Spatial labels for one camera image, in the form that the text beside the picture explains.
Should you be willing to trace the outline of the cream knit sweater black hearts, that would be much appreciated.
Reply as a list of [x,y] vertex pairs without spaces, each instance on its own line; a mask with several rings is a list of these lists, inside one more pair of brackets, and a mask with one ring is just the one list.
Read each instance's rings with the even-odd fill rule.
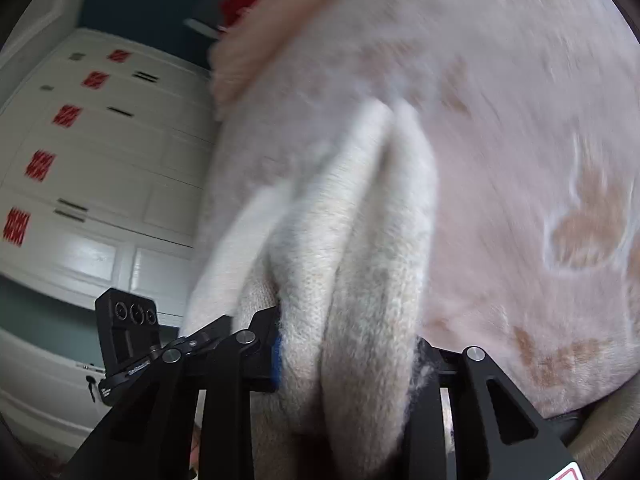
[[181,330],[279,306],[280,386],[250,398],[259,479],[369,479],[399,448],[437,170],[407,102],[365,102],[296,181],[258,191],[206,256]]

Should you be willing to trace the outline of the white wardrobe with red stickers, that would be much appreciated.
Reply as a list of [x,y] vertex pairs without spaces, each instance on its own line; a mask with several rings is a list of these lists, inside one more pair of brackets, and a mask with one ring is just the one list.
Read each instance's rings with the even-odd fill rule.
[[215,137],[205,70],[77,29],[1,111],[1,411],[68,457],[106,412],[94,303],[181,323]]

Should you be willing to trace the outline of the person's leg in cream trousers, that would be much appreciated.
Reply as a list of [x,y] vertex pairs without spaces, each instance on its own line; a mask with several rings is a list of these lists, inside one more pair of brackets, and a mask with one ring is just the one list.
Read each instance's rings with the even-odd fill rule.
[[598,404],[568,449],[582,478],[597,479],[612,463],[639,421],[639,389],[620,388]]

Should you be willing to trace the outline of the pink folded duvet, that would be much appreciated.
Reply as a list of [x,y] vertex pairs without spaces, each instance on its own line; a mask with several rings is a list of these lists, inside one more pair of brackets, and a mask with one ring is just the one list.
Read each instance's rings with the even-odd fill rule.
[[256,0],[209,51],[215,117],[234,104],[274,60],[336,0]]

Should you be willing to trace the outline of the pink floral bed blanket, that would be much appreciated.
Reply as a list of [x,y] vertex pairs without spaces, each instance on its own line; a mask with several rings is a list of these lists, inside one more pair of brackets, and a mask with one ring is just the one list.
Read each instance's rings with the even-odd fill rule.
[[411,104],[435,157],[422,335],[484,347],[545,415],[637,374],[639,45],[611,0],[334,1],[221,121],[192,292],[371,100]]

